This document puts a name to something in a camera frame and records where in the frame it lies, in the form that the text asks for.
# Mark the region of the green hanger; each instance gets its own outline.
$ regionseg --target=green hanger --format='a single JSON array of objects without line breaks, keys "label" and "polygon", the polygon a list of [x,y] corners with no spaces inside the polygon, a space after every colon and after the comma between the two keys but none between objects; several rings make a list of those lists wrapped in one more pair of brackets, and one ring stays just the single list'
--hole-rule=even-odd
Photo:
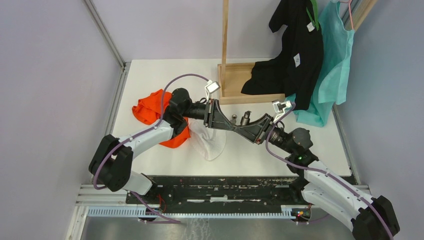
[{"label": "green hanger", "polygon": [[311,13],[309,12],[308,8],[306,8],[307,15],[309,16],[310,22],[312,25],[316,28],[316,30],[320,30],[320,23],[318,22],[318,7],[317,7],[317,1],[316,0],[310,0],[312,3],[313,8],[313,16],[315,17],[315,21],[312,19]]}]

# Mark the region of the robotic arm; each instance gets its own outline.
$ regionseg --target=robotic arm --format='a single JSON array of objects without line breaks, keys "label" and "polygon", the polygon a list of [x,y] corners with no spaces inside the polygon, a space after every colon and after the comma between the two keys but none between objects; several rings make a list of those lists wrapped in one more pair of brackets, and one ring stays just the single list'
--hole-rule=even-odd
[{"label": "robotic arm", "polygon": [[[152,125],[155,126],[154,129],[140,136],[136,134],[121,138],[105,136],[90,163],[89,171],[95,174],[107,154],[129,138],[129,141],[121,145],[106,161],[99,172],[98,179],[112,192],[125,189],[145,195],[152,188],[153,183],[147,176],[131,171],[133,159],[154,145],[179,135],[187,126],[183,117],[203,120],[207,128],[233,131],[258,145],[268,141],[290,153],[287,166],[293,173],[299,175],[293,183],[298,196],[342,222],[352,231],[355,239],[389,239],[387,229],[381,221],[385,222],[392,236],[397,234],[400,228],[390,201],[384,196],[374,198],[355,188],[319,161],[318,157],[310,151],[313,143],[308,130],[296,128],[286,133],[283,128],[278,128],[276,126],[278,120],[284,117],[292,107],[290,101],[274,101],[272,105],[275,117],[264,114],[260,119],[251,122],[250,111],[246,111],[240,125],[236,125],[222,113],[219,100],[208,99],[206,103],[193,103],[188,91],[178,88],[172,93],[169,106],[164,111],[163,120],[158,120],[160,124],[155,122]],[[367,203],[378,212],[379,216]]]}]

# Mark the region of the white cloth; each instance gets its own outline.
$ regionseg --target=white cloth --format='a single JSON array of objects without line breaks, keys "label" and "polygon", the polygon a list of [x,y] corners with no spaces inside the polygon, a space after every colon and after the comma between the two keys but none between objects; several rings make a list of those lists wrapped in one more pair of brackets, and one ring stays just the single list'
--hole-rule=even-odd
[{"label": "white cloth", "polygon": [[224,150],[227,134],[225,130],[206,128],[202,120],[188,119],[190,145],[206,159],[216,159]]}]

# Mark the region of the gray floor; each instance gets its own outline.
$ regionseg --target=gray floor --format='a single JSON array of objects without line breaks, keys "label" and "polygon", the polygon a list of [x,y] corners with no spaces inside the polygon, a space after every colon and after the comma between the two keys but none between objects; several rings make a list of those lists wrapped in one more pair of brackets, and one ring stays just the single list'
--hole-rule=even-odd
[{"label": "gray floor", "polygon": [[[324,215],[314,209],[313,218]],[[184,218],[183,224],[144,224],[128,217],[89,217],[82,240],[354,240],[335,218],[296,226],[285,219]]]}]

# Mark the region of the clothing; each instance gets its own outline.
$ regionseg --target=clothing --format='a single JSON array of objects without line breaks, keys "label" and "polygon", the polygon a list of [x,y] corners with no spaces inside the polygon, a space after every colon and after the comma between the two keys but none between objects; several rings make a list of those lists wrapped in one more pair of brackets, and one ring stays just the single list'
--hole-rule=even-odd
[{"label": "clothing", "polygon": [[207,161],[216,159],[224,151],[227,141],[225,130],[206,128],[203,120],[188,119],[190,145]]},{"label": "clothing", "polygon": [[324,44],[321,28],[308,28],[312,20],[307,9],[315,19],[311,0],[280,1],[269,28],[275,33],[287,25],[281,53],[269,61],[255,63],[242,94],[296,94],[296,109],[308,109],[323,64]]},{"label": "clothing", "polygon": [[[307,111],[294,111],[296,121],[312,126],[327,124],[333,104],[346,101],[354,30],[345,30],[339,16],[340,2],[329,2],[319,16],[324,42],[324,60]],[[287,97],[293,101],[296,96]]]},{"label": "clothing", "polygon": [[[161,117],[161,98],[164,91],[160,89],[157,92],[153,92],[150,96],[138,100],[138,105],[132,107],[132,114],[140,122],[151,125],[156,120]],[[163,98],[163,109],[165,109],[170,104],[172,94],[170,92],[165,92]],[[178,136],[174,137],[171,140],[161,142],[160,145],[168,148],[177,148],[183,144],[188,138],[190,138],[189,128],[186,127]]]}]

